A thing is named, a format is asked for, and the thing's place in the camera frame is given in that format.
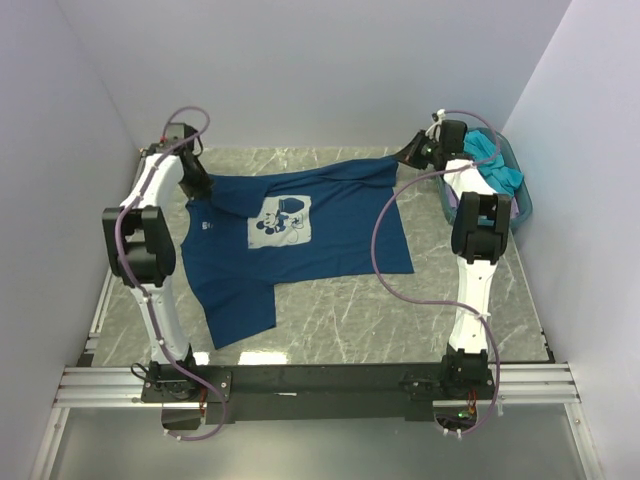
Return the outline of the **dark blue printed t-shirt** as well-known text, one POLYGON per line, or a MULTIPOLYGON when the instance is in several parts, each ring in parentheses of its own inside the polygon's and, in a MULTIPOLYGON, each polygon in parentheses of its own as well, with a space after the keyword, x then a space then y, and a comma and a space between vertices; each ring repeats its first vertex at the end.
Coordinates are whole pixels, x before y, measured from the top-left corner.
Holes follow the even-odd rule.
POLYGON ((391 156, 265 176, 212 176, 186 203, 186 278, 216 348, 276 325, 282 283, 414 271, 401 217, 388 201, 391 156))

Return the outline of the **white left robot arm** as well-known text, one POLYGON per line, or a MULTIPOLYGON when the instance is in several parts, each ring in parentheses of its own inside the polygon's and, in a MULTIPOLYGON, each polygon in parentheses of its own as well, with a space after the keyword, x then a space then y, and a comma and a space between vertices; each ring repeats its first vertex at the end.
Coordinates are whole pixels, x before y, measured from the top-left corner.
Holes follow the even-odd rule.
POLYGON ((110 268, 133 294, 150 338, 150 364, 136 364, 131 371, 147 392, 179 402, 207 400, 210 394, 224 399, 198 371, 179 323, 172 292, 177 256, 163 213, 177 187, 190 200, 210 198, 213 182, 195 152, 202 148, 194 127, 168 122, 160 141, 143 151, 132 192, 102 214, 110 268))

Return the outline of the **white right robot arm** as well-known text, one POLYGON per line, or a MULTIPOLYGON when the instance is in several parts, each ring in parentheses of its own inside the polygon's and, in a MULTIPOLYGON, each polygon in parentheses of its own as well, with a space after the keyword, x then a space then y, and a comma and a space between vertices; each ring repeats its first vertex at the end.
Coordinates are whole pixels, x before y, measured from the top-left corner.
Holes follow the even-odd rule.
POLYGON ((499 259, 506 251, 511 200, 491 187, 464 153, 467 124, 435 115, 396 154, 398 162, 443 173, 443 182, 458 200, 451 232, 451 250, 458 268, 456 313, 439 387, 460 399, 493 384, 489 369, 490 335, 486 326, 490 292, 499 259))

